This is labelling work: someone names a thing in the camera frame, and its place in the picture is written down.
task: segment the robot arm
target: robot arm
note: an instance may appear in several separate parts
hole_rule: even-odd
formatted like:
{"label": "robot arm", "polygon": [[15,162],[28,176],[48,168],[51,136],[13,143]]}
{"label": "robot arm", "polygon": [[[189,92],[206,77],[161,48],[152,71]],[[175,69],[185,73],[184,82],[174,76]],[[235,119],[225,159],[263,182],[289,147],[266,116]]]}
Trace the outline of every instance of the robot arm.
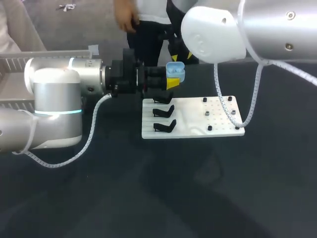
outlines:
{"label": "robot arm", "polygon": [[170,83],[166,77],[165,67],[136,63],[132,50],[124,50],[123,60],[113,60],[111,66],[101,59],[30,59],[24,80],[34,95],[35,111],[32,114],[0,107],[1,152],[77,144],[82,136],[82,96],[102,98],[103,102],[118,94],[143,95],[148,89],[177,86],[175,80]]}
{"label": "robot arm", "polygon": [[181,33],[193,55],[208,63],[244,59],[248,40],[261,59],[317,59],[316,1],[248,0],[242,22],[239,3],[200,0],[186,13]]}

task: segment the bolt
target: bolt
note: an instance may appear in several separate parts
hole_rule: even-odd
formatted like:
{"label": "bolt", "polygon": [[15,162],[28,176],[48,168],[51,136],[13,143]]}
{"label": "bolt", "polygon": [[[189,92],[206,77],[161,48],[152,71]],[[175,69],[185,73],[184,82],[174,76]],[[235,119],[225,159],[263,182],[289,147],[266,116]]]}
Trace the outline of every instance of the bolt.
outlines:
{"label": "bolt", "polygon": [[286,48],[288,51],[291,51],[291,50],[294,49],[294,46],[293,46],[292,44],[286,43],[285,48]]}
{"label": "bolt", "polygon": [[287,16],[287,20],[293,20],[296,16],[296,13],[293,11],[289,11],[288,13],[286,13]]}

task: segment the blue object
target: blue object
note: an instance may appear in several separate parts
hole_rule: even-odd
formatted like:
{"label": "blue object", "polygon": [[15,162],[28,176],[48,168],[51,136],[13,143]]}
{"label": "blue object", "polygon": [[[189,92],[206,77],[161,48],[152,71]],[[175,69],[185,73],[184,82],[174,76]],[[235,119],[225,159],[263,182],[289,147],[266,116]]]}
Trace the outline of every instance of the blue object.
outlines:
{"label": "blue object", "polygon": [[185,80],[185,64],[183,62],[169,62],[166,65],[167,78],[179,78],[180,82]]}

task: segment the person's hand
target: person's hand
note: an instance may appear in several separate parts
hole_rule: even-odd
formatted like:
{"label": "person's hand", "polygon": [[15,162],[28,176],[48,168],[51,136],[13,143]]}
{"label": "person's hand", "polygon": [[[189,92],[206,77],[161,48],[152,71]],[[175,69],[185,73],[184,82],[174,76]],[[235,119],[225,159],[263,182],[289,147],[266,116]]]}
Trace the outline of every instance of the person's hand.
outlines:
{"label": "person's hand", "polygon": [[114,15],[121,30],[135,33],[132,21],[139,25],[139,15],[132,0],[114,0]]}

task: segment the cable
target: cable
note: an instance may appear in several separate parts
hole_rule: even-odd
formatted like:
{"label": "cable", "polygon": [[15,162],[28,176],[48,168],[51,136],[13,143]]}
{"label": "cable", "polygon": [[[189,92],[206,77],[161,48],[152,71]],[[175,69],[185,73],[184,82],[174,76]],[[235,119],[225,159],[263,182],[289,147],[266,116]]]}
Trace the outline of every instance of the cable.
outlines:
{"label": "cable", "polygon": [[275,65],[277,67],[280,67],[282,69],[285,69],[303,79],[306,81],[312,83],[313,85],[317,86],[317,78],[310,75],[309,73],[306,73],[305,71],[302,71],[299,68],[296,68],[289,63],[283,62],[283,61],[278,61],[278,60],[269,60],[270,64]]}
{"label": "cable", "polygon": [[242,128],[242,127],[246,127],[253,116],[254,113],[254,109],[256,106],[256,102],[257,102],[257,97],[258,97],[258,91],[259,91],[259,86],[260,86],[260,80],[261,80],[261,75],[262,75],[262,70],[264,66],[268,66],[268,65],[275,65],[277,67],[280,67],[282,69],[285,69],[303,79],[305,79],[306,81],[312,83],[313,85],[317,86],[317,78],[302,71],[301,69],[298,69],[286,62],[282,62],[282,61],[278,61],[278,60],[268,60],[268,59],[261,59],[257,53],[254,51],[248,37],[246,34],[246,31],[244,29],[244,21],[243,21],[243,11],[244,11],[244,5],[245,5],[245,0],[241,0],[240,4],[239,4],[239,8],[238,8],[238,28],[239,28],[239,32],[243,38],[244,44],[246,49],[248,50],[248,52],[250,53],[251,57],[259,64],[258,68],[257,68],[257,73],[256,73],[256,78],[255,78],[255,84],[254,84],[254,89],[253,89],[253,96],[252,96],[252,101],[251,101],[251,105],[250,105],[250,110],[248,113],[248,116],[246,118],[246,120],[243,123],[238,123],[231,115],[231,113],[229,112],[222,93],[221,93],[221,89],[220,89],[220,84],[219,84],[219,77],[218,77],[218,64],[215,63],[213,66],[213,75],[214,75],[214,83],[215,83],[215,87],[217,90],[217,94],[220,100],[220,103],[222,105],[222,108],[224,110],[224,112],[226,113],[227,117],[229,118],[229,120],[232,122],[232,124],[234,124],[236,127],[238,128]]}
{"label": "cable", "polygon": [[24,149],[21,152],[12,152],[13,155],[23,155],[30,149],[30,146],[32,145],[33,138],[34,138],[35,129],[36,129],[36,126],[37,126],[38,120],[39,120],[39,118],[37,116],[30,113],[29,111],[26,111],[26,110],[18,110],[18,111],[25,112],[26,114],[30,115],[33,120],[32,120],[32,125],[31,125],[30,136],[29,136],[28,142],[26,143]]}
{"label": "cable", "polygon": [[36,155],[34,155],[33,153],[31,152],[26,152],[25,154],[27,156],[29,156],[31,159],[33,159],[34,161],[36,161],[37,163],[39,163],[40,165],[46,167],[46,168],[49,168],[49,169],[56,169],[56,168],[60,168],[60,167],[63,167],[65,165],[68,165],[72,162],[74,162],[75,160],[77,160],[82,154],[84,154],[84,152],[88,149],[91,141],[92,141],[92,138],[93,138],[93,135],[94,135],[94,131],[95,131],[95,125],[96,125],[96,120],[97,120],[97,113],[98,113],[98,109],[100,107],[100,105],[110,99],[112,96],[111,94],[107,94],[105,96],[103,96],[96,104],[95,108],[94,108],[94,112],[93,112],[93,120],[92,120],[92,124],[91,124],[91,129],[90,129],[90,133],[89,133],[89,137],[88,137],[88,140],[85,144],[85,146],[82,148],[82,150],[77,154],[75,155],[74,157],[72,157],[71,159],[65,161],[65,162],[62,162],[62,163],[59,163],[59,164],[48,164],[46,162],[44,162],[43,160],[41,160],[40,158],[38,158]]}
{"label": "cable", "polygon": [[214,66],[213,66],[214,83],[215,83],[215,86],[216,86],[216,91],[217,91],[220,103],[222,105],[222,108],[223,108],[224,112],[226,113],[227,117],[229,118],[229,120],[232,122],[232,124],[234,124],[238,128],[246,127],[250,123],[250,121],[252,119],[252,116],[253,116],[253,113],[254,113],[254,109],[256,107],[256,102],[257,102],[257,97],[258,97],[258,92],[259,92],[259,87],[260,87],[262,69],[263,69],[263,65],[259,64],[258,65],[258,69],[257,69],[255,83],[254,83],[252,102],[251,102],[251,106],[250,106],[250,110],[249,110],[249,114],[247,116],[247,119],[243,123],[238,123],[232,117],[231,112],[229,112],[229,109],[227,108],[227,106],[226,106],[226,104],[224,102],[224,98],[223,98],[222,93],[221,93],[220,84],[219,84],[219,78],[218,78],[218,64],[215,63]]}

